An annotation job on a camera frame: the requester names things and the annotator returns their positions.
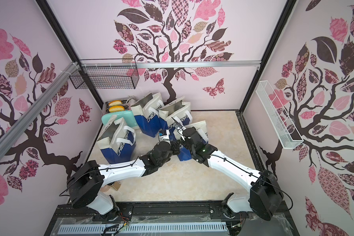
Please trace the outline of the takeout bag blue beige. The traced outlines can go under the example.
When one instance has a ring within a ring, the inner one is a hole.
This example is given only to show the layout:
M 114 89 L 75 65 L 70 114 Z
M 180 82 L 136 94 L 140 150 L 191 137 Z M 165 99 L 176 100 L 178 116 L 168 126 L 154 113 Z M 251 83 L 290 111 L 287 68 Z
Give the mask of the takeout bag blue beige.
M 169 130 L 172 135 L 179 125 L 185 126 L 193 121 L 191 103 L 184 100 L 184 96 L 168 103 L 159 109 L 159 121 L 162 130 Z
M 200 121 L 184 127 L 178 124 L 173 135 L 179 144 L 180 153 L 177 156 L 180 161 L 194 159 L 199 163 L 203 163 L 204 159 L 198 155 L 198 151 L 208 143 L 206 121 Z
M 136 147 L 135 129 L 114 115 L 104 125 L 96 144 L 109 164 L 129 162 Z

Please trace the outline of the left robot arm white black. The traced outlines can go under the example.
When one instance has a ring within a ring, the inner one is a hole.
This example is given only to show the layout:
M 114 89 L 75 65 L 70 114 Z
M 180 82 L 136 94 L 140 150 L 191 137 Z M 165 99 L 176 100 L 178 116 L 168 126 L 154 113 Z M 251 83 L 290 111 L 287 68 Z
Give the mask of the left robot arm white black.
M 161 141 L 134 161 L 110 165 L 88 161 L 66 182 L 72 207 L 88 207 L 101 215 L 109 213 L 116 208 L 116 204 L 113 197 L 100 192 L 101 188 L 124 179 L 151 175 L 170 161 L 172 155 L 179 153 L 177 142 Z

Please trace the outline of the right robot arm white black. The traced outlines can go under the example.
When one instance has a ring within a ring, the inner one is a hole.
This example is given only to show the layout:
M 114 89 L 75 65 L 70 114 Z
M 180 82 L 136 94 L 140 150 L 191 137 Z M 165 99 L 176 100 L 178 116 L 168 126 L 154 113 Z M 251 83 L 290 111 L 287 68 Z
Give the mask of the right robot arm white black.
M 276 176 L 264 170 L 248 168 L 226 156 L 208 143 L 204 134 L 196 128 L 178 128 L 182 145 L 190 151 L 192 159 L 209 168 L 220 171 L 245 190 L 247 195 L 230 193 L 222 201 L 222 212 L 227 218 L 235 218 L 240 212 L 252 212 L 263 220 L 270 221 L 281 205 L 286 192 L 281 190 Z

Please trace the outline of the small jar with dark lid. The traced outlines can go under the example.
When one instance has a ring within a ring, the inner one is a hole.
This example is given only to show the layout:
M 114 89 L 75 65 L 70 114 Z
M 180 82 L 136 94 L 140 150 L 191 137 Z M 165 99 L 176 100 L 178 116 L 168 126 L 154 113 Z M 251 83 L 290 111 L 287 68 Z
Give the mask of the small jar with dark lid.
M 103 186 L 100 191 L 101 192 L 108 192 L 108 191 L 118 191 L 119 188 L 121 187 L 121 183 L 120 182 L 114 182 L 114 183 L 111 183 L 111 184 L 107 184 L 105 186 Z

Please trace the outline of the mint green toaster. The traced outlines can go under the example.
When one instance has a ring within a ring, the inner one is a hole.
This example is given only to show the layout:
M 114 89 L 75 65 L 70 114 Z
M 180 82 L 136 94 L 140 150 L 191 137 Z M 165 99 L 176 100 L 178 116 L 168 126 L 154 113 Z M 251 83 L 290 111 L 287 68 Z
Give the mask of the mint green toaster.
M 109 107 L 107 106 L 107 102 L 114 101 L 114 100 L 121 100 L 122 105 L 120 106 L 123 106 L 125 110 L 121 112 L 109 113 L 108 112 Z M 123 118 L 128 126 L 130 126 L 133 129 L 139 129 L 133 111 L 131 110 L 131 106 L 135 103 L 135 101 L 136 100 L 134 96 L 128 96 L 125 98 L 117 98 L 117 99 L 106 101 L 102 108 L 101 121 L 103 125 L 106 125 L 111 118 L 113 118 L 115 121 Z

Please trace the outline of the front bread slice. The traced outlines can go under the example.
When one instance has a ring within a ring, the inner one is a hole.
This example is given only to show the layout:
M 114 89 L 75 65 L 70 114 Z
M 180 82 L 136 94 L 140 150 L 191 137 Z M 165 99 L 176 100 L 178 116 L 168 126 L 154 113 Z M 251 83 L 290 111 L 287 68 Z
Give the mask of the front bread slice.
M 123 106 L 112 106 L 112 107 L 109 107 L 108 112 L 115 113 L 115 112 L 121 112 L 124 110 L 125 110 L 125 108 Z

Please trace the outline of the bread slice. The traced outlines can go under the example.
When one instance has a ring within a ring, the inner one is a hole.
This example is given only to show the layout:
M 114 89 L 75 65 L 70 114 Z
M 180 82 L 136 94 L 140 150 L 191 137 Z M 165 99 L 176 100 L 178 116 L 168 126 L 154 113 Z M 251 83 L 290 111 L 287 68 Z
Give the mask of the bread slice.
M 107 102 L 108 107 L 120 106 L 120 105 L 122 105 L 121 100 L 114 100 L 114 101 Z
M 112 106 L 112 107 L 109 107 L 108 112 L 115 113 L 115 112 L 121 112 L 124 110 L 125 110 L 125 108 L 123 106 Z

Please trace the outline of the rear bread slice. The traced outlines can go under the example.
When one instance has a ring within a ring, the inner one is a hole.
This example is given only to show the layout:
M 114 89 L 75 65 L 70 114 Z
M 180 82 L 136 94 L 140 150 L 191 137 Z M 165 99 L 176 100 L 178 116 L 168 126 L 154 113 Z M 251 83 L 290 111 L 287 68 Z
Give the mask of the rear bread slice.
M 120 105 L 122 105 L 121 100 L 114 100 L 114 101 L 107 102 L 108 107 L 120 106 Z

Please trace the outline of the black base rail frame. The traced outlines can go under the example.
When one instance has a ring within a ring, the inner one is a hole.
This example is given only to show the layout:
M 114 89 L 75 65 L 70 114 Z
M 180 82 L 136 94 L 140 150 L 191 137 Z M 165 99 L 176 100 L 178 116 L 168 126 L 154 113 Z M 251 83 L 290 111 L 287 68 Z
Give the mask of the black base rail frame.
M 118 202 L 119 211 L 112 220 L 87 207 L 74 209 L 71 205 L 59 205 L 46 229 L 46 236 L 55 236 L 60 225 L 133 223 L 182 223 L 224 222 L 228 232 L 156 233 L 143 236 L 297 236 L 296 225 L 286 204 L 277 210 L 270 221 L 251 212 L 240 212 L 235 218 L 227 218 L 222 212 L 221 201 L 187 202 Z M 101 236 L 141 236 L 140 234 L 102 234 Z

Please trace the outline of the aluminium rail left wall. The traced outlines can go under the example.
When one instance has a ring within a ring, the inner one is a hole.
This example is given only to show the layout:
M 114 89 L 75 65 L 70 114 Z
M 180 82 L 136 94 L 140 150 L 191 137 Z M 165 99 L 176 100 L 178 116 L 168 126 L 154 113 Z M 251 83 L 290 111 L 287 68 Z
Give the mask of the aluminium rail left wall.
M 9 149 L 27 130 L 31 122 L 37 118 L 43 108 L 48 104 L 52 97 L 59 91 L 59 89 L 69 79 L 69 75 L 78 69 L 77 62 L 68 65 L 56 78 L 47 90 L 40 95 L 40 97 L 32 104 L 29 109 L 14 123 L 12 128 L 0 138 L 0 160 L 5 156 Z

